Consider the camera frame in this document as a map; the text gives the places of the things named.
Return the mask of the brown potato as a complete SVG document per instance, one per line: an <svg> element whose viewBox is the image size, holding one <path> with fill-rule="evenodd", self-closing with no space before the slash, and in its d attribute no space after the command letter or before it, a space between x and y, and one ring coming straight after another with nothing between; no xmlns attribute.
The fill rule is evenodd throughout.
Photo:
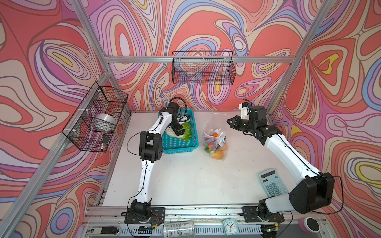
<svg viewBox="0 0 381 238"><path fill-rule="evenodd" d="M215 160L221 160L224 158L224 153L221 150L216 150L211 157Z"/></svg>

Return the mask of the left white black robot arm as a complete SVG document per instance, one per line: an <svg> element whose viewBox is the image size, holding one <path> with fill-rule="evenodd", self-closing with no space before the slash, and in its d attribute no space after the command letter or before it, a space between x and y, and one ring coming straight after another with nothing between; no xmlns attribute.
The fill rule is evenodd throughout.
<svg viewBox="0 0 381 238"><path fill-rule="evenodd" d="M178 120L180 106L174 101L170 101L167 107L159 110L159 117L154 125L139 134L138 156L141 159L141 178L136 195L132 196L133 201L126 211L126 216L130 216L139 223L149 222L152 214L151 199L148 195L150 177L156 161L159 161L163 154L162 136L168 127L172 128L176 136L184 135L185 129Z"/></svg>

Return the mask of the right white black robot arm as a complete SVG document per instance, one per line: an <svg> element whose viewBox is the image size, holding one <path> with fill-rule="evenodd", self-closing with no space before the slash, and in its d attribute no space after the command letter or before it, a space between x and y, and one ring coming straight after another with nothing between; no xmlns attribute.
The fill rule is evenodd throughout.
<svg viewBox="0 0 381 238"><path fill-rule="evenodd" d="M259 201L257 217L267 222L283 212L306 214L329 206L332 202L335 178L314 167L288 142L281 130L270 125L267 111L245 101L239 105L240 115L227 120L230 128L252 136L269 149L289 171L295 187L284 194L275 191L274 184L268 184L269 197Z"/></svg>

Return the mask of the clear zip top bag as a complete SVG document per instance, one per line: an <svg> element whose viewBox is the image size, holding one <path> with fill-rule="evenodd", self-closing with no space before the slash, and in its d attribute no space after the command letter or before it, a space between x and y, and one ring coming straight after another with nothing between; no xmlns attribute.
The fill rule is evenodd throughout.
<svg viewBox="0 0 381 238"><path fill-rule="evenodd" d="M213 112L203 126L202 145L206 154L214 160L223 161L228 151L227 134L230 130L224 113Z"/></svg>

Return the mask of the teal plastic basket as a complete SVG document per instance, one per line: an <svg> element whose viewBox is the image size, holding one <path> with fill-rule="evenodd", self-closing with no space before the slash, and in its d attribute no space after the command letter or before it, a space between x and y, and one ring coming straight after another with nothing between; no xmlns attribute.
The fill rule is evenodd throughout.
<svg viewBox="0 0 381 238"><path fill-rule="evenodd" d="M199 146L194 111L187 110L190 120L185 125L185 133L180 138L170 136L166 131L162 136L163 152L165 154L192 152Z"/></svg>

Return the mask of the green lettuce leaf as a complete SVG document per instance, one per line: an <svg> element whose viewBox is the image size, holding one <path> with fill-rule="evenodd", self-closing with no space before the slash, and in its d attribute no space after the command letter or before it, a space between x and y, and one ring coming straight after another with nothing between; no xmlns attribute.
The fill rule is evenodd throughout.
<svg viewBox="0 0 381 238"><path fill-rule="evenodd" d="M184 131L183 135L176 135L172 128L166 128L166 134L170 137L174 137L183 141L189 141L192 137L191 135L191 124L189 122L182 124Z"/></svg>

